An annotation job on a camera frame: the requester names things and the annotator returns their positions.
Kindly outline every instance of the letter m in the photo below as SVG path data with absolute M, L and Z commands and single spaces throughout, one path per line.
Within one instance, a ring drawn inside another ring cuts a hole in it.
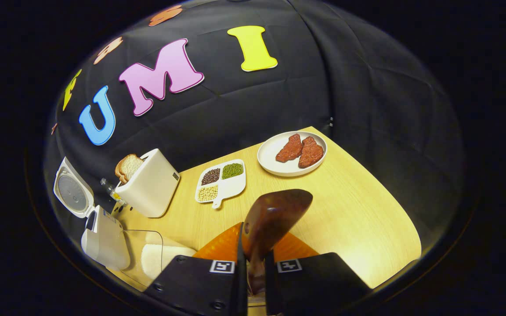
M 153 106 L 153 101 L 144 96 L 143 90 L 159 100 L 165 98 L 167 75 L 171 80 L 169 91 L 172 93 L 192 88 L 204 80 L 204 74 L 197 72 L 187 57 L 185 52 L 187 42 L 186 38 L 181 38 L 161 48 L 155 69 L 136 63 L 120 74 L 119 80 L 126 83 L 134 102 L 135 116 L 141 116 Z

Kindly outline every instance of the screw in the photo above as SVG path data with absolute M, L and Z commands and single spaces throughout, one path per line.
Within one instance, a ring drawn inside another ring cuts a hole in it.
M 213 309 L 223 309 L 225 308 L 225 304 L 223 302 L 221 302 L 220 300 L 216 300 L 214 302 L 212 302 L 212 304 L 210 304 L 212 306 Z

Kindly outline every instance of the grain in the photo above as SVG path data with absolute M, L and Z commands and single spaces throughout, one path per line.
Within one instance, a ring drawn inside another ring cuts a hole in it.
M 239 176 L 243 173 L 243 166 L 241 164 L 229 164 L 224 167 L 221 173 L 222 179 L 231 178 L 233 176 Z
M 212 169 L 204 174 L 202 178 L 202 185 L 218 181 L 220 178 L 220 168 Z
M 199 189 L 199 201 L 210 201 L 217 196 L 217 185 L 211 187 L 202 187 Z

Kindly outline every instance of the black beans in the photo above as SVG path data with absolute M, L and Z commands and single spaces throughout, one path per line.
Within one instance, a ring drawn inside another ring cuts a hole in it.
M 202 178 L 202 185 L 216 182 L 220 178 L 220 168 L 212 169 Z

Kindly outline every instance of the light wood tabletop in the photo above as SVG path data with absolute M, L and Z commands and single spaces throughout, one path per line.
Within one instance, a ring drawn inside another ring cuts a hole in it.
M 375 288 L 420 257 L 415 226 L 395 198 L 357 160 L 315 128 L 302 130 L 327 142 L 324 161 L 308 174 L 286 178 L 265 171 L 257 161 L 261 143 L 180 172 L 179 185 L 161 218 L 146 218 L 129 206 L 121 213 L 113 212 L 113 216 L 126 230 L 156 230 L 199 250 L 242 222 L 262 194 L 300 188 L 311 192 L 313 202 L 291 233 L 320 254 L 336 252 L 370 288 Z M 223 200 L 217 210 L 211 203 L 196 202 L 195 189 L 203 170 L 237 158 L 246 168 L 243 192 Z M 113 273 L 126 280 L 124 274 Z M 126 282 L 135 286 L 130 280 Z

